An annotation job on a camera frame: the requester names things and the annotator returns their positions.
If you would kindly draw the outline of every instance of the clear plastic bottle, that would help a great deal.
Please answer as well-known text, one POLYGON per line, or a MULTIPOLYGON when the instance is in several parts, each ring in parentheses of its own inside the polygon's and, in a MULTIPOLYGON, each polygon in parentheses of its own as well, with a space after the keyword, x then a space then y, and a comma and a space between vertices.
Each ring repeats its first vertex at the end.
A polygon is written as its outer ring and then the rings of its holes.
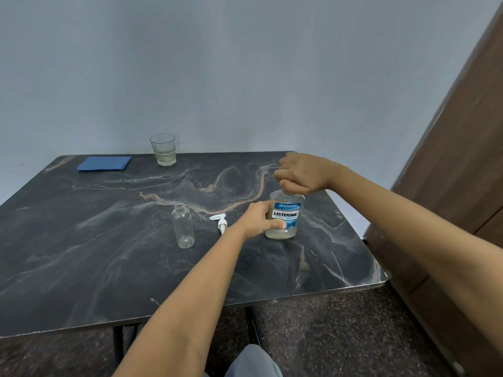
POLYGON ((271 193, 271 199, 275 201, 274 206, 269 209, 269 219, 275 218, 286 222, 285 229, 269 229, 266 237, 271 239, 292 238, 297 233, 297 218, 299 217, 302 204, 306 197, 303 195, 293 195, 284 190, 276 190, 271 193))
POLYGON ((194 229, 189 208, 182 203, 177 203, 171 215, 178 246, 182 249, 191 247, 194 244, 194 229))

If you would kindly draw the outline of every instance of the pants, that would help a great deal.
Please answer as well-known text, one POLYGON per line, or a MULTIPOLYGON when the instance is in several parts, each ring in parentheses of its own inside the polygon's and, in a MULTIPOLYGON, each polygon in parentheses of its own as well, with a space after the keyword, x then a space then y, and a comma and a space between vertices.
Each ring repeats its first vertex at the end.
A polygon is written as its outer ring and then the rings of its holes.
POLYGON ((283 377, 283 375, 264 349, 249 344, 232 362, 225 377, 283 377))

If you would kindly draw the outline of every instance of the floor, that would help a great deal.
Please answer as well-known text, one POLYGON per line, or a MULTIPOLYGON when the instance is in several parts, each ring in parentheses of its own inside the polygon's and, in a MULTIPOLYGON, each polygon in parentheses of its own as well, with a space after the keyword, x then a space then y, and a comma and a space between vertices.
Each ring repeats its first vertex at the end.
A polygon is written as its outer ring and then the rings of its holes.
MULTIPOLYGON (((257 310, 265 349, 284 376, 454 376, 388 285, 257 310)), ((247 343, 244 311, 224 309, 207 372, 223 375, 247 343)), ((111 329, 0 343, 3 377, 103 377, 113 371, 111 329)))

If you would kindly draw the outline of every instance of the person's right arm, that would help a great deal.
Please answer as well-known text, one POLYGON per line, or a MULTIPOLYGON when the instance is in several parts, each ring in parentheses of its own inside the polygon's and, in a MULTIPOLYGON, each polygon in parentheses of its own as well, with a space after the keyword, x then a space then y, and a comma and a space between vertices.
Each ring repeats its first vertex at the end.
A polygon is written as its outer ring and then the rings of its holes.
POLYGON ((503 249, 328 159, 290 152, 280 164, 283 189, 341 196, 421 264, 503 355, 503 249))

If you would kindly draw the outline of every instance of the pump nozzle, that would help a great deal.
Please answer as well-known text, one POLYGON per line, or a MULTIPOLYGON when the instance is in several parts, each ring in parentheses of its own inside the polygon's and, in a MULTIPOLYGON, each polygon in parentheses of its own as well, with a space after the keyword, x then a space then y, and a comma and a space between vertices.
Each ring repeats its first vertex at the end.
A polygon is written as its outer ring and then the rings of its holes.
POLYGON ((220 229, 220 232, 223 234, 223 232, 227 228, 227 221, 225 220, 225 213, 212 215, 210 217, 210 219, 211 219, 211 221, 219 220, 217 225, 218 225, 218 228, 220 229))

